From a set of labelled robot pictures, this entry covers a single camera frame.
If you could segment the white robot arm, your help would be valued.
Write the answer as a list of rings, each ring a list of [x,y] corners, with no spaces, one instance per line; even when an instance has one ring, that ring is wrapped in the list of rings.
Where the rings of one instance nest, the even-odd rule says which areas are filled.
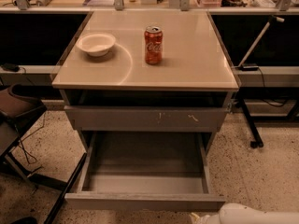
[[[190,213],[192,224],[299,224],[298,212],[260,211],[239,203],[225,204],[216,215]]]

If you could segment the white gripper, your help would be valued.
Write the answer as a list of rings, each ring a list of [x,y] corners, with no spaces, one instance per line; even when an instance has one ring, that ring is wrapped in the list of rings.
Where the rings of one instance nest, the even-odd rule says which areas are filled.
[[[205,215],[200,217],[195,213],[190,213],[192,224],[220,224],[218,215]]]

